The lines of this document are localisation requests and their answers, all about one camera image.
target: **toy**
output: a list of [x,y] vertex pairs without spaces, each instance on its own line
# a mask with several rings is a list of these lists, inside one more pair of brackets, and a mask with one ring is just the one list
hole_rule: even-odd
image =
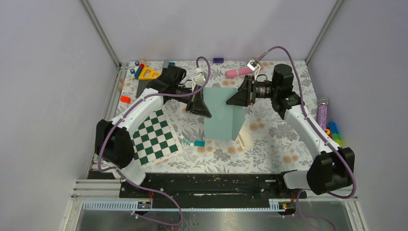
[[148,68],[148,67],[144,67],[143,70],[141,71],[141,74],[140,74],[138,80],[153,80],[153,79],[156,79],[159,76],[160,76],[160,73],[158,73],[157,71],[155,71],[155,70],[153,70],[151,68]]
[[121,96],[120,97],[120,101],[124,102],[124,103],[130,103],[130,98],[128,96]]
[[340,139],[339,131],[337,130],[336,124],[334,122],[329,122],[329,127],[333,140],[338,143],[340,146],[343,146],[343,142]]
[[180,135],[180,139],[182,139],[188,146],[190,147],[194,146],[194,144],[190,140],[185,138],[183,135]]
[[143,68],[144,68],[144,64],[140,64],[138,70],[135,73],[135,79],[139,79],[139,76],[140,76],[141,71],[143,70]]
[[196,147],[204,147],[205,142],[204,141],[194,141],[194,146]]
[[221,64],[224,62],[224,58],[214,58],[213,63],[215,64]]
[[144,61],[143,59],[139,60],[139,64],[143,64],[144,66],[148,66],[146,61]]
[[119,87],[117,87],[117,90],[119,91],[119,92],[122,92],[122,89],[123,89],[123,85],[125,84],[125,79],[124,78],[121,78],[120,79],[120,86]]
[[242,68],[242,69],[234,69],[234,70],[229,70],[225,72],[225,77],[226,78],[234,78],[237,76],[243,76],[252,73],[252,70],[249,67]]
[[318,101],[318,118],[317,122],[321,129],[326,130],[326,118],[327,118],[327,105],[329,105],[329,100],[326,97],[322,97]]
[[333,140],[332,132],[330,129],[326,128],[326,134]]
[[167,59],[165,59],[164,61],[163,61],[163,66],[162,66],[162,69],[164,69],[164,68],[168,68],[168,66],[170,65],[170,63],[168,62],[168,60]]

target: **red block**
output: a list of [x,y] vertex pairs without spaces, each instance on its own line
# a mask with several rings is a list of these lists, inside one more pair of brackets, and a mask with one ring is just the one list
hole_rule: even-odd
[[120,97],[120,101],[124,103],[130,103],[130,98],[128,96],[122,96]]

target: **teal cardboard box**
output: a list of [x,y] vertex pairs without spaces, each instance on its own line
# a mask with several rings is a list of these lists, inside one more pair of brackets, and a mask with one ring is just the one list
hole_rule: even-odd
[[243,107],[227,105],[236,88],[204,88],[204,102],[211,112],[211,118],[204,118],[204,136],[206,139],[236,140],[243,123]]

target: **gray wall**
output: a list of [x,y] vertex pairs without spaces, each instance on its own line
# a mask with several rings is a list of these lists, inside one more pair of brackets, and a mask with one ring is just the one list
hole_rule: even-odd
[[[90,0],[122,61],[248,60],[274,45],[302,60],[336,0]],[[268,60],[287,60],[282,51]]]
[[408,1],[344,1],[309,71],[356,154],[370,230],[406,230]]
[[115,67],[78,0],[3,0],[0,35],[0,230],[57,230]]

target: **cable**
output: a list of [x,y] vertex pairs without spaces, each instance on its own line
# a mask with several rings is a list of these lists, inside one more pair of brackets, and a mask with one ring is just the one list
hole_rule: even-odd
[[296,194],[293,192],[292,193],[292,200],[291,200],[291,204],[293,204],[293,201],[295,200]]
[[258,75],[258,76],[256,77],[255,81],[257,81],[257,80],[258,80],[258,77],[260,77],[260,76],[265,76],[265,78],[267,78],[267,80],[268,80],[268,76],[267,76],[267,75],[265,75],[265,74],[260,74],[260,75]]
[[186,85],[186,83],[187,83],[188,81],[191,81],[191,82],[192,82],[191,79],[187,79],[184,83],[181,83],[180,85]]
[[149,192],[149,202],[150,202],[150,204],[152,203],[153,194],[154,194],[154,192]]
[[333,224],[333,222],[331,222],[329,219],[324,218],[324,217],[319,216],[319,215],[303,214],[302,211],[300,211],[300,207],[299,207],[299,196],[300,196],[300,193],[302,193],[303,191],[304,191],[303,189],[300,190],[299,193],[297,194],[297,197],[296,197],[296,209],[297,209],[297,211],[299,212],[299,215],[303,218],[303,220],[305,220],[311,227],[315,228],[316,230],[324,231],[324,230],[321,230],[321,229],[319,229],[318,227],[312,225],[312,223],[310,223],[308,220],[306,220],[305,217],[308,216],[308,217],[320,218],[320,219],[325,220],[327,223],[331,224],[331,225],[333,226],[333,230],[336,231],[337,229],[336,229],[335,224]]
[[[193,92],[191,92],[191,93],[182,94],[182,95],[166,94],[166,93],[154,93],[154,94],[147,95],[147,96],[145,96],[143,99],[138,100],[134,105],[132,105],[132,106],[128,109],[128,111],[127,111],[125,114],[123,114],[123,119],[126,118],[126,117],[129,115],[129,113],[130,113],[131,111],[133,111],[133,109],[135,109],[141,102],[143,102],[144,100],[146,100],[146,99],[148,99],[148,98],[150,98],[150,97],[153,97],[153,96],[188,97],[188,96],[197,94],[197,93],[199,93],[200,91],[202,91],[202,90],[204,89],[204,87],[207,85],[209,79],[211,78],[211,66],[210,66],[210,62],[208,61],[208,59],[206,59],[206,58],[203,57],[203,56],[200,56],[200,57],[198,57],[197,60],[195,61],[195,64],[196,64],[197,68],[200,67],[200,66],[198,65],[198,61],[199,61],[200,59],[203,59],[203,60],[205,61],[205,63],[207,64],[207,67],[208,67],[208,76],[207,76],[207,78],[205,78],[204,84],[203,84],[199,89],[197,89],[197,90],[195,90],[195,91],[193,91]],[[169,199],[176,205],[176,207],[178,208],[178,211],[179,211],[179,213],[180,213],[180,221],[179,221],[178,223],[167,223],[167,222],[159,221],[159,220],[156,220],[156,219],[153,219],[153,218],[144,217],[144,216],[138,216],[138,217],[141,217],[141,218],[147,219],[147,220],[151,220],[151,221],[154,221],[154,222],[157,222],[157,223],[160,223],[160,224],[164,224],[164,225],[170,225],[170,226],[180,225],[180,224],[183,222],[183,213],[182,213],[182,211],[181,211],[181,208],[180,208],[180,206],[178,205],[178,203],[177,203],[173,198],[171,198],[167,193],[161,192],[161,191],[158,191],[158,190],[155,190],[155,189],[145,188],[145,187],[142,187],[142,186],[139,186],[139,185],[133,183],[132,181],[130,181],[130,180],[128,180],[128,179],[126,178],[126,176],[120,171],[120,169],[118,169],[118,168],[116,168],[116,167],[108,167],[108,168],[102,169],[102,167],[101,167],[101,161],[102,161],[103,152],[105,151],[106,144],[108,143],[108,141],[109,141],[109,139],[110,139],[110,137],[111,137],[113,131],[117,128],[117,126],[119,126],[119,124],[123,121],[123,119],[122,119],[122,118],[119,119],[119,120],[114,124],[114,126],[111,128],[111,130],[110,130],[110,131],[108,132],[108,134],[106,135],[105,140],[103,141],[101,150],[100,150],[100,152],[99,152],[98,170],[99,170],[100,172],[106,172],[106,171],[108,171],[108,170],[110,170],[110,169],[116,169],[116,171],[118,172],[118,174],[119,174],[123,179],[126,179],[126,182],[128,182],[128,183],[129,183],[130,185],[132,185],[133,187],[136,187],[136,188],[142,189],[142,190],[146,190],[146,191],[151,191],[151,192],[155,192],[155,193],[160,193],[160,194],[164,195],[165,197],[169,198]]]
[[340,161],[342,162],[342,164],[344,165],[344,167],[347,169],[348,174],[351,177],[351,181],[353,184],[353,189],[351,190],[351,193],[347,196],[340,196],[337,194],[334,194],[332,192],[328,192],[328,194],[335,196],[337,198],[340,199],[349,199],[351,197],[354,196],[354,194],[356,194],[357,191],[357,183],[356,183],[356,178],[354,177],[353,171],[351,170],[350,166],[346,163],[346,161],[342,158],[342,156],[340,155],[340,153],[336,150],[335,147],[333,147],[333,145],[331,145],[329,143],[329,141],[326,139],[326,137],[324,137],[320,132],[319,129],[315,126],[315,124],[312,122],[312,120],[307,116],[306,110],[305,110],[305,103],[303,102],[303,93],[302,93],[302,86],[300,84],[300,78],[299,78],[299,74],[297,73],[296,67],[294,65],[293,59],[291,57],[291,55],[289,54],[288,50],[285,49],[282,46],[274,46],[271,47],[269,50],[267,50],[266,52],[264,52],[259,58],[258,58],[258,62],[261,61],[262,58],[264,58],[265,55],[267,55],[271,50],[274,50],[276,48],[279,48],[281,50],[283,50],[289,57],[289,60],[291,61],[294,73],[296,75],[296,79],[297,79],[297,84],[299,86],[299,94],[300,94],[300,105],[301,105],[301,109],[302,109],[302,113],[305,116],[306,120],[308,121],[308,123],[311,125],[311,127],[313,128],[313,130],[316,132],[316,134],[325,142],[327,143],[327,146],[336,154],[336,156],[340,159]]

